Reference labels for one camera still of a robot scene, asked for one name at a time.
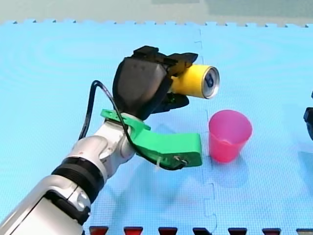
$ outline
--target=robotic hand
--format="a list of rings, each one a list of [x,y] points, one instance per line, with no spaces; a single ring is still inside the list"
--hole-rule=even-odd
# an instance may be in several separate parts
[[[307,124],[308,132],[313,140],[313,108],[307,108],[304,114],[304,121]]]
[[[201,165],[199,134],[157,134],[143,122],[151,114],[188,105],[187,95],[212,98],[217,93],[217,69],[193,65],[197,56],[166,56],[158,48],[144,46],[118,66],[113,97],[101,82],[94,81],[78,142],[4,219],[0,235],[85,234],[83,224],[99,191],[135,153],[166,170]],[[103,110],[102,126],[86,137],[97,87],[109,97],[114,110]]]

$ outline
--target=green mount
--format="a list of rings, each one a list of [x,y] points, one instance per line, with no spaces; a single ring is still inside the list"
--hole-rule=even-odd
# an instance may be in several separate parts
[[[101,116],[107,119],[120,121],[116,111],[102,110]],[[191,134],[160,134],[154,133],[150,126],[144,122],[132,119],[122,115],[126,125],[130,126],[132,131],[130,137],[133,143],[144,153],[148,158],[160,163],[174,167],[180,164],[175,158],[186,160],[186,167],[202,165],[201,158],[201,138],[198,133]]]

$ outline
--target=blue foam mat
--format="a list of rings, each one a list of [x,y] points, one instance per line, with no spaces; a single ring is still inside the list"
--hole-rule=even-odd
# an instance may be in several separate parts
[[[91,82],[111,87],[123,57],[151,45],[165,54],[198,53],[196,63],[219,69],[221,89],[213,100],[191,98],[188,107],[147,120],[159,132],[201,133],[203,166],[154,171],[134,157],[93,204],[87,234],[89,226],[108,226],[109,235],[133,226],[144,235],[159,227],[177,227],[178,235],[194,227],[219,235],[228,228],[292,235],[313,227],[313,143],[303,121],[313,90],[309,24],[33,22],[0,26],[0,219],[70,151]],[[97,94],[89,133],[110,106]],[[228,165],[211,161],[207,149],[208,119],[222,109],[244,113],[253,125],[240,158]]]

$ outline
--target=pink plastic cup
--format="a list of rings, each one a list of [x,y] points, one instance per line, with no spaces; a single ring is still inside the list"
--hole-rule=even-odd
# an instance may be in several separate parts
[[[228,163],[238,157],[252,134],[252,125],[243,114],[222,110],[209,121],[209,152],[211,158]]]

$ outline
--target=wire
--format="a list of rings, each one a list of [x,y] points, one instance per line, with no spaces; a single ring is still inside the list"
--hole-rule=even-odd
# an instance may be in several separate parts
[[[121,125],[123,127],[125,136],[129,142],[129,144],[132,146],[132,148],[135,150],[135,152],[140,155],[141,157],[143,157],[144,159],[146,159],[147,161],[153,163],[153,164],[157,164],[157,161],[154,161],[152,159],[150,159],[149,157],[147,157],[147,155],[145,155],[144,153],[142,153],[142,151],[137,147],[137,145],[134,144],[134,142],[132,141],[131,137],[128,134],[128,130],[126,127],[126,124],[124,122],[124,119],[120,113],[120,111],[118,110],[116,103],[114,102],[114,99],[112,97],[112,95],[110,94],[110,92],[108,91],[108,89],[106,88],[105,85],[102,84],[102,82],[95,80],[92,82],[91,87],[90,87],[90,93],[89,93],[89,100],[88,100],[88,106],[87,106],[87,112],[86,112],[86,117],[85,117],[85,122],[82,128],[82,131],[80,133],[79,139],[82,139],[84,137],[86,137],[87,131],[89,129],[89,125],[90,125],[90,120],[91,120],[91,114],[92,114],[92,110],[93,110],[93,103],[94,103],[94,96],[95,96],[95,92],[96,92],[96,88],[100,87],[101,90],[106,94],[106,96],[109,98],[109,100],[111,101],[116,114],[121,122]],[[183,167],[185,167],[188,164],[188,162],[186,160],[181,160],[181,164],[175,166],[175,167],[168,167],[162,163],[159,164],[159,166],[165,170],[180,170]]]

